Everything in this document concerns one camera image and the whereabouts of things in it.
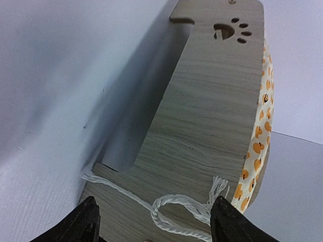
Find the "white rope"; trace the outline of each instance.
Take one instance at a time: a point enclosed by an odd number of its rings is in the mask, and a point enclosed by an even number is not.
[[[192,198],[189,198],[185,195],[176,194],[176,195],[166,195],[161,198],[158,198],[154,201],[153,205],[151,206],[147,202],[141,200],[139,197],[134,195],[132,192],[129,192],[119,187],[118,185],[114,184],[108,179],[94,175],[89,166],[83,170],[81,178],[91,183],[101,183],[104,185],[108,185],[116,189],[120,193],[126,195],[127,197],[135,200],[137,203],[139,203],[144,208],[150,211],[152,220],[154,221],[155,225],[160,229],[170,233],[176,233],[184,236],[195,237],[205,242],[212,242],[212,237],[210,234],[196,229],[184,228],[178,225],[177,223],[173,222],[172,220],[163,216],[158,210],[161,206],[164,206],[167,203],[180,204],[180,205],[183,205],[189,212],[191,212],[196,219],[198,219],[199,221],[205,224],[210,225],[210,216],[211,216],[210,211],[213,206],[213,203],[215,202],[216,198],[226,188],[228,184],[228,181],[225,179],[222,179],[218,176],[213,177],[213,184],[209,192],[209,200],[206,204],[201,204],[198,201]],[[228,190],[225,197],[227,197],[229,189],[230,189],[230,186],[228,186]]]

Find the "white surface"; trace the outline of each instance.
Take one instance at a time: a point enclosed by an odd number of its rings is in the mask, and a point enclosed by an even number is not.
[[[245,216],[281,242],[323,238],[323,145],[272,134],[259,194]]]
[[[136,79],[115,80],[166,2],[0,2],[0,241],[30,241],[75,207]]]
[[[323,2],[262,2],[274,62],[273,130],[323,144]]]

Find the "wooden board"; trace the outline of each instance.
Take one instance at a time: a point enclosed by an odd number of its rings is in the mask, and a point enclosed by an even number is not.
[[[255,0],[181,0],[171,20],[194,23],[194,28],[134,167],[123,174],[97,164],[94,173],[149,203],[167,194],[204,203],[212,177],[219,175],[229,181],[230,201],[255,121],[263,8]],[[82,199],[88,195],[95,195],[103,207],[101,234],[107,241],[197,241],[158,229],[148,211],[107,186],[87,184]],[[179,206],[162,212],[208,231]]]

